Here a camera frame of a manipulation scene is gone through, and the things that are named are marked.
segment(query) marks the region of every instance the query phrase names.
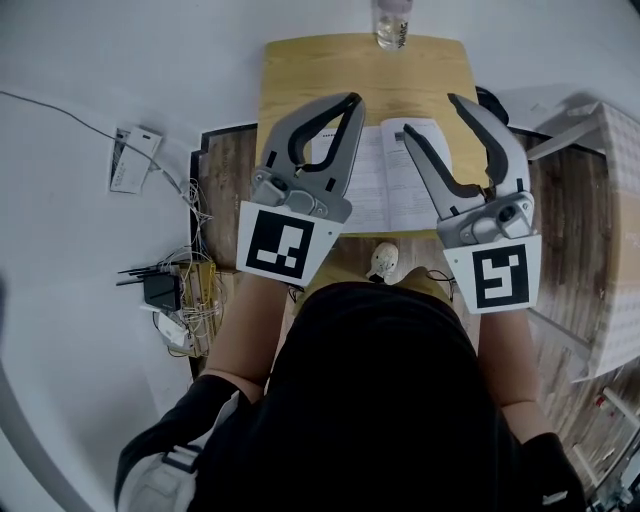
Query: bottle cap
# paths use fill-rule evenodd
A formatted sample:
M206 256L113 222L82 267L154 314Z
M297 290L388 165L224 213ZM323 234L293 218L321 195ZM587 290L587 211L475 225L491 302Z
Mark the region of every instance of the bottle cap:
M407 14L413 7L413 0L378 0L378 7L394 14Z

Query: wall outlet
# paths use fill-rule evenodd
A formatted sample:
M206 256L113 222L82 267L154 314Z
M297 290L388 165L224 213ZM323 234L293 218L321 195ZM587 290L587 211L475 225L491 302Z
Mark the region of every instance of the wall outlet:
M153 158L158 150L162 136L136 127L128 135L126 132L119 131L116 138L118 140L114 146L113 158L114 164L116 159L118 163L112 172L110 190L112 192L139 194L151 162L148 158L128 146L132 146L144 155Z
M185 346L185 340L188 334L187 329L171 320L164 313L158 315L158 330L172 345L178 347Z

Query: sleeve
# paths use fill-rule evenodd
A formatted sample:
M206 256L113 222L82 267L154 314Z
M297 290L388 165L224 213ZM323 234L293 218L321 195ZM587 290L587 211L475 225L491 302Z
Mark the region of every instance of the sleeve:
M582 482L564 453L556 434L548 433L522 445L525 478L534 510L584 512Z
M186 445L206 433L218 417L222 406L238 388L215 375L203 375L194 383L158 423L133 439L120 453L116 473L115 503L129 471L144 457ZM247 407L249 400L240 392L239 408Z

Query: black shirt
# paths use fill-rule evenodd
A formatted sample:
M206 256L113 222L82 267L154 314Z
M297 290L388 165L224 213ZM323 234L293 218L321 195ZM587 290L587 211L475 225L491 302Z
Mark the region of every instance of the black shirt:
M211 428L236 388L197 379L122 452L116 502L142 457ZM197 460L189 510L381 505L427 510L584 511L555 434L509 431L455 313L411 290L340 283L310 297L268 393L244 398ZM567 491L543 506L543 497Z

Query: person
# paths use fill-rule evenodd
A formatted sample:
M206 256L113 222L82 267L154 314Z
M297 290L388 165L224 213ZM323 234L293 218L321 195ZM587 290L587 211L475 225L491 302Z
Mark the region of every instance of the person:
M424 267L385 284L397 261L382 244L364 277L328 258L275 363L288 287L246 275L206 369L122 451L116 504L141 460L177 456L216 423L183 468L196 475L181 498L190 511L583 512L580 480L536 401L526 313L483 315L476 355Z

